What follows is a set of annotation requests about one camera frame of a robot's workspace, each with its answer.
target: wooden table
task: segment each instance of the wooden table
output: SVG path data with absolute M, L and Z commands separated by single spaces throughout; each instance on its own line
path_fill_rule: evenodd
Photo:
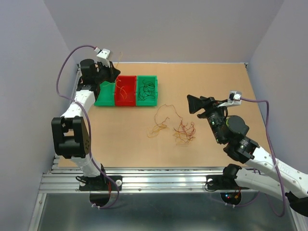
M 172 104 L 184 122 L 195 123 L 196 138 L 188 145 L 176 145 L 173 127 L 179 118 L 172 108 L 161 108 L 157 120 L 170 117 L 168 126 L 157 137 L 148 138 L 158 107 L 121 108 L 95 107 L 89 110 L 92 127 L 92 153 L 105 167 L 224 167 L 232 161 L 216 143 L 206 119 L 188 112 L 187 94 L 213 96 L 223 100 L 230 90 L 239 90 L 243 97 L 255 99 L 244 64 L 119 64 L 122 75 L 156 75 L 158 106 Z M 265 126 L 256 103 L 242 102 L 229 109 L 250 127 L 248 137 L 267 151 Z M 61 159 L 60 167 L 75 166 Z

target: screw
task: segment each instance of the screw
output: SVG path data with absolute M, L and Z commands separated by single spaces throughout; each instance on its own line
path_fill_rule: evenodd
M 120 186 L 122 185 L 122 181 L 121 181 L 121 180 L 116 180 L 116 181 L 115 181 L 115 184 L 116 184 L 118 187 L 120 187 Z

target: wall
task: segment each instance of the wall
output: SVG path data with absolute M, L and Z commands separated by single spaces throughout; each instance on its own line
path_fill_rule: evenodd
M 0 225 L 23 231 L 41 175 L 51 167 L 51 119 L 68 105 L 55 82 L 69 50 L 41 0 L 1 1 L 0 31 Z M 71 61 L 63 93 L 71 95 L 75 73 Z
M 307 9 L 306 0 L 286 0 L 248 65 L 256 97 L 270 102 L 269 131 L 277 157 L 306 173 Z
M 283 0 L 44 0 L 70 50 L 123 62 L 248 62 Z M 76 54 L 76 61 L 83 52 Z

